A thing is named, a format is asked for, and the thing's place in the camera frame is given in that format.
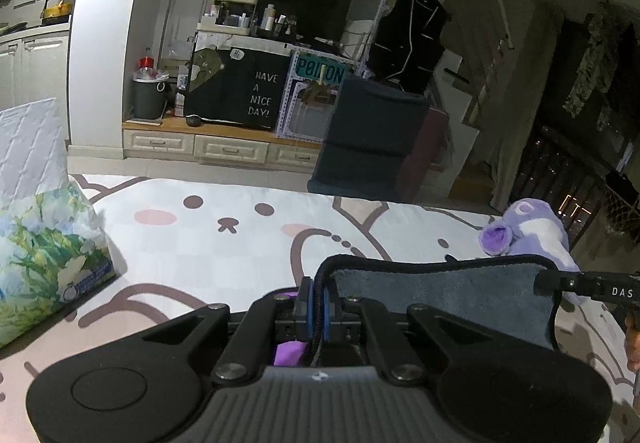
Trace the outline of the purple and grey towel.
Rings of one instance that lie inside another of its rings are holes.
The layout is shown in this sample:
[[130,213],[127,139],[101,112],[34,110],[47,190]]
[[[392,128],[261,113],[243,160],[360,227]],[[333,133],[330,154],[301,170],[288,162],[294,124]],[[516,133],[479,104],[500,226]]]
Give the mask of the purple and grey towel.
[[534,345],[555,350],[555,314],[559,300],[538,295],[535,279],[556,270],[540,255],[508,255],[440,263],[399,263],[332,255],[314,275],[314,293],[334,283],[342,298],[382,302],[404,314],[411,304],[458,316]]

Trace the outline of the purple plush bunny toy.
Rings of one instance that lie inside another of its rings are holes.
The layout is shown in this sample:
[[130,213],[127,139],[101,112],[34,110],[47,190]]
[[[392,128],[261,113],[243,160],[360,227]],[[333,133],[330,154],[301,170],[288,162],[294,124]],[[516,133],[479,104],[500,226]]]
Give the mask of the purple plush bunny toy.
[[486,255],[539,255],[561,272],[579,273],[561,220],[548,202],[525,198],[511,204],[502,218],[487,224],[478,235]]

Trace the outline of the bunny pattern tablecloth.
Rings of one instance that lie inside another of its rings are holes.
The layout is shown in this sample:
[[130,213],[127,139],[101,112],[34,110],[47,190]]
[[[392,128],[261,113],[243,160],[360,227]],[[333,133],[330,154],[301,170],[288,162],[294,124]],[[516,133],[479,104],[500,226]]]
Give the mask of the bunny pattern tablecloth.
[[306,342],[259,379],[212,371],[243,314],[314,282],[332,255],[399,263],[502,258],[500,216],[164,178],[76,176],[115,275],[1,349],[6,442],[634,442],[639,385],[622,304],[558,293],[555,350],[429,307],[392,313],[419,381],[319,369]]

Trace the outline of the dark blue chair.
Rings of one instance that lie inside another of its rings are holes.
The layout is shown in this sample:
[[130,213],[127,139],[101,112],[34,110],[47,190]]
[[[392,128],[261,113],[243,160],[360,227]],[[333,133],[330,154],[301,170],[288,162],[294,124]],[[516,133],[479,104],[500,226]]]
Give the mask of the dark blue chair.
[[338,94],[314,173],[311,194],[399,201],[399,174],[430,103],[350,74]]

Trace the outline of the maroon chair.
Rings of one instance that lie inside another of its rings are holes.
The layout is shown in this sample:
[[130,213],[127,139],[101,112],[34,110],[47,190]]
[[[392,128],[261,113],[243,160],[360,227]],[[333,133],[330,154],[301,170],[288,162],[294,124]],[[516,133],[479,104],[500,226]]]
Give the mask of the maroon chair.
[[445,144],[449,117],[445,111],[427,111],[412,151],[402,163],[396,184],[401,202],[413,202],[439,149]]

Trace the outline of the wooden low drawer cabinet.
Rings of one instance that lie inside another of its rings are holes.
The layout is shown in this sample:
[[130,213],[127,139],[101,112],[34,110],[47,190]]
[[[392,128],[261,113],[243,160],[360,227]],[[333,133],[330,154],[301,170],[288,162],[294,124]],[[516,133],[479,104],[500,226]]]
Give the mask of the wooden low drawer cabinet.
[[269,131],[228,124],[190,126],[179,117],[157,124],[124,122],[122,147],[127,157],[303,173],[314,169],[320,152],[318,144],[287,140]]

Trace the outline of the black have a nice day cloth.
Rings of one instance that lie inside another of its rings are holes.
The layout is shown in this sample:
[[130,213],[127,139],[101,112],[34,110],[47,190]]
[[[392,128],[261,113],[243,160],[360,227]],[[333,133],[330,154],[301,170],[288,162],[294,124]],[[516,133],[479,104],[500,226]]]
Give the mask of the black have a nice day cloth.
[[276,126],[291,56],[249,48],[202,48],[192,54],[186,117],[271,131]]

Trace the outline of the floral tissue pack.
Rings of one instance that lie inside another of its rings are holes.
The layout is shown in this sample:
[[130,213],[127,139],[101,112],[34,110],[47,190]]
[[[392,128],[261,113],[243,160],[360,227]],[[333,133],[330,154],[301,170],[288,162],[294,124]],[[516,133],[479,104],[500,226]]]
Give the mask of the floral tissue pack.
[[68,175],[58,104],[2,110],[2,345],[114,275],[101,220]]

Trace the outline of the teal poison sign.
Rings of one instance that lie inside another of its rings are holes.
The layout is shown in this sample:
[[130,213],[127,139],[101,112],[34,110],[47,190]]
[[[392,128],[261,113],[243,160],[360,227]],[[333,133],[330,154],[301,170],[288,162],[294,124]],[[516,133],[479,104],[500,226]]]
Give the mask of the teal poison sign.
[[318,56],[310,53],[300,53],[294,73],[300,79],[318,81],[331,86],[340,86],[352,66],[346,62]]

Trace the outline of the dark grey trash bin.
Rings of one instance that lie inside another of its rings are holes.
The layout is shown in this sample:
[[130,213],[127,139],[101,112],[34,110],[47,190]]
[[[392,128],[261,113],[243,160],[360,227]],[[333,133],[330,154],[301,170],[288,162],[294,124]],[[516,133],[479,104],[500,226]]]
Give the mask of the dark grey trash bin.
[[132,78],[132,115],[138,119],[156,120],[163,116],[170,92],[169,77]]

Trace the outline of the black hanging jacket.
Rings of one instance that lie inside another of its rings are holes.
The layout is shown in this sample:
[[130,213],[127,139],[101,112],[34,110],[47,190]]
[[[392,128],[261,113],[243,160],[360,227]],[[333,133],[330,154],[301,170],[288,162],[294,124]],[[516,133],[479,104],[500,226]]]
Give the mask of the black hanging jacket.
[[422,95],[444,51],[440,34],[448,21],[450,13],[438,0],[396,0],[369,51],[372,80]]

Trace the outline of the white tiered shelf rack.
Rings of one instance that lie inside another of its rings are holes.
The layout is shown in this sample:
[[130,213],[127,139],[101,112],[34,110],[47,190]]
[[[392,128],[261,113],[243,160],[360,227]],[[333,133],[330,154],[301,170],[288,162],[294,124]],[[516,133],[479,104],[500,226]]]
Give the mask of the white tiered shelf rack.
[[196,30],[248,36],[258,0],[203,0]]

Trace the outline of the white kitchen cabinet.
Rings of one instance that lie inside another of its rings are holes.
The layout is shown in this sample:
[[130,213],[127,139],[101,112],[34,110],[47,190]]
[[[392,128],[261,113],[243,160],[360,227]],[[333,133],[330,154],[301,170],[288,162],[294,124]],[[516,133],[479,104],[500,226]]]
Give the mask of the white kitchen cabinet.
[[67,63],[70,24],[35,27],[1,37],[1,109],[54,98],[70,140]]

